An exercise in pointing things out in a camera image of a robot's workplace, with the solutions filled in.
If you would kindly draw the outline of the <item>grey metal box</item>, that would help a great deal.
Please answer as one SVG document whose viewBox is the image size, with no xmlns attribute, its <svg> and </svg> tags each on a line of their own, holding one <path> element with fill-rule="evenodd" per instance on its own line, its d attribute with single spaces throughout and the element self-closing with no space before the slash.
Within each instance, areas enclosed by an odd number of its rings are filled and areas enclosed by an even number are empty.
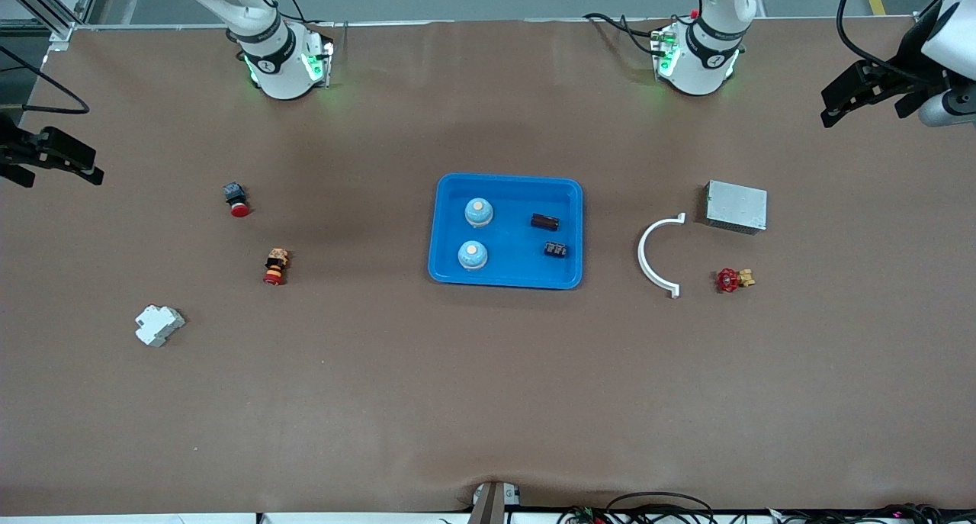
<svg viewBox="0 0 976 524">
<path fill-rule="evenodd" d="M 739 234 L 767 228 L 768 193 L 743 185 L 711 180 L 705 185 L 705 224 Z"/>
</svg>

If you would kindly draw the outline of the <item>white curved pipe clamp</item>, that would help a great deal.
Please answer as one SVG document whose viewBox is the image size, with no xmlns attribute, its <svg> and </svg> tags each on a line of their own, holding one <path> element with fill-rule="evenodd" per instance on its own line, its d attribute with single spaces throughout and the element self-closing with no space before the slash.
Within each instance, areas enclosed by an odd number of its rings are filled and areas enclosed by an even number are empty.
<svg viewBox="0 0 976 524">
<path fill-rule="evenodd" d="M 661 276 L 650 265 L 647 258 L 647 242 L 651 234 L 654 233 L 656 230 L 661 229 L 662 227 L 665 226 L 683 225 L 685 224 L 685 222 L 686 222 L 686 214 L 681 212 L 681 214 L 665 217 L 663 219 L 651 223 L 644 229 L 644 232 L 642 232 L 642 234 L 639 236 L 639 239 L 637 241 L 637 249 L 635 250 L 635 252 L 637 253 L 637 265 L 639 266 L 639 270 L 641 270 L 641 273 L 644 274 L 644 277 L 647 278 L 648 281 L 651 281 L 653 285 L 656 285 L 657 288 L 661 288 L 661 290 L 668 292 L 669 297 L 672 298 L 673 301 L 674 299 L 680 298 L 681 285 L 666 280 L 666 278 Z"/>
</svg>

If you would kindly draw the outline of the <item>aluminium frame profile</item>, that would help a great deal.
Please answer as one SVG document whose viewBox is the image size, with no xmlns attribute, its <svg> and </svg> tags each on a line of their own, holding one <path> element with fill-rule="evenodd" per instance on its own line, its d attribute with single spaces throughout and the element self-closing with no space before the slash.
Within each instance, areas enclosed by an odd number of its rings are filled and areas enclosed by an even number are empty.
<svg viewBox="0 0 976 524">
<path fill-rule="evenodd" d="M 46 37 L 66 47 L 88 23 L 95 0 L 0 0 L 0 37 Z"/>
</svg>

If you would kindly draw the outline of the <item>white circuit breaker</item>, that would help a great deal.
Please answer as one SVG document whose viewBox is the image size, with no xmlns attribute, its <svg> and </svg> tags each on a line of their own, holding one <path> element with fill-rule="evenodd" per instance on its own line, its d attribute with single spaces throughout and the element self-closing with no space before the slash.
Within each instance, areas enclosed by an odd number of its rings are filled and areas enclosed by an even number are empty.
<svg viewBox="0 0 976 524">
<path fill-rule="evenodd" d="M 164 346 L 168 337 L 184 326 L 185 318 L 176 309 L 147 305 L 135 318 L 135 336 L 149 347 Z"/>
</svg>

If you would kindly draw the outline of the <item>blue plastic tray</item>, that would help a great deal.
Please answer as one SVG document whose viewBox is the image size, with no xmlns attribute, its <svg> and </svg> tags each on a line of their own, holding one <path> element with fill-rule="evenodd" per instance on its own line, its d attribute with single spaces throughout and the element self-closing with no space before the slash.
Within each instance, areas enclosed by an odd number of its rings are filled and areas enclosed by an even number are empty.
<svg viewBox="0 0 976 524">
<path fill-rule="evenodd" d="M 485 227 L 474 228 L 464 218 L 471 198 L 485 198 L 494 207 L 494 217 Z M 532 227 L 532 214 L 557 217 L 559 229 Z M 467 240 L 487 247 L 483 268 L 470 271 L 460 266 L 457 252 Z M 568 246 L 568 256 L 545 256 L 548 240 Z M 572 290 L 583 278 L 581 185 L 569 178 L 447 174 L 435 191 L 428 272 L 446 284 Z"/>
</svg>

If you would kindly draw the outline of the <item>red and yellow push button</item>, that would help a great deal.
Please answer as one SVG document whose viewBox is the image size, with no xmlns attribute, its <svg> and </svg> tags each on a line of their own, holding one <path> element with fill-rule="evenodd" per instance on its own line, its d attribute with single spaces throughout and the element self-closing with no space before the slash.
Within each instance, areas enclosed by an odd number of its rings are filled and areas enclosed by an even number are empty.
<svg viewBox="0 0 976 524">
<path fill-rule="evenodd" d="M 268 285 L 283 285 L 286 283 L 286 271 L 290 262 L 288 250 L 282 247 L 272 249 L 265 260 L 265 274 L 262 280 Z"/>
</svg>

